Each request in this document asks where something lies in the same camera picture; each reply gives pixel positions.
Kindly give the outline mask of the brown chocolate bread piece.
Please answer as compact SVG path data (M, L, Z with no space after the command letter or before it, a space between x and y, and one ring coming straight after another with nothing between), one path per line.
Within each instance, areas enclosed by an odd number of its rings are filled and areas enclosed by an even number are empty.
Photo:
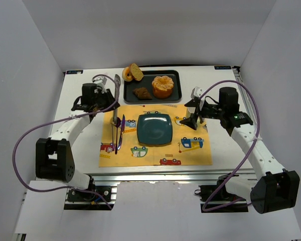
M132 92L139 100L152 100L151 94L145 87L136 88Z

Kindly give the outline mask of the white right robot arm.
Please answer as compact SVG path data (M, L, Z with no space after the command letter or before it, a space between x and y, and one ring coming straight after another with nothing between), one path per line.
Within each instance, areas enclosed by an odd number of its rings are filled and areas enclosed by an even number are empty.
M271 154L263 140L259 138L259 124L254 124L249 115L240 111L238 92L234 87L222 87L219 99L212 104L203 97L203 90L195 87L191 100L185 104L190 108L188 118L182 124L196 130L198 122L217 119L228 135L238 144L245 159L250 162L256 181L249 181L237 175L237 170L221 176L213 193L222 198L237 196L245 199L260 213L268 213L293 208L296 203L300 178L296 171L288 171Z

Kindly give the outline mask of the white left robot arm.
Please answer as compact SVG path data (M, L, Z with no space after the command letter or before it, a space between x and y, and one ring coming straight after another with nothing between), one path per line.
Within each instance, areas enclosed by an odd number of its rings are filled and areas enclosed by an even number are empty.
M104 84L85 83L82 94L73 103L70 119L48 138L36 142L36 177L62 182L81 190L89 189L91 177L75 167L72 146L82 131L91 124L97 112L108 112L120 107L119 85L115 95Z

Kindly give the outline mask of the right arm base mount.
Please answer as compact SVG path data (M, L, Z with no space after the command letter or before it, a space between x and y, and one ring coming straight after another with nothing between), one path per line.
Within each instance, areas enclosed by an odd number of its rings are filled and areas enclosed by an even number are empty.
M202 213L245 213L248 212L249 204L245 199L240 198L234 194L227 193L226 188L223 187L219 192L210 200L206 205L205 209L210 209L209 211L203 211L202 208L204 203L207 201L209 196L223 183L223 181L230 175L220 176L214 185L200 185L195 191L194 195L200 198L200 207ZM235 201L240 199L239 202L234 202L231 205L223 206L221 208L216 208L217 206Z

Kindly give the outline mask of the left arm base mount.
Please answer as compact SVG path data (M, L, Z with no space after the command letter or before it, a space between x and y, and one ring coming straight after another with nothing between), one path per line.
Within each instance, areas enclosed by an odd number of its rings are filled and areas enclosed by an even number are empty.
M64 210L110 211L115 204L117 185L96 182L94 187L97 194L68 189Z

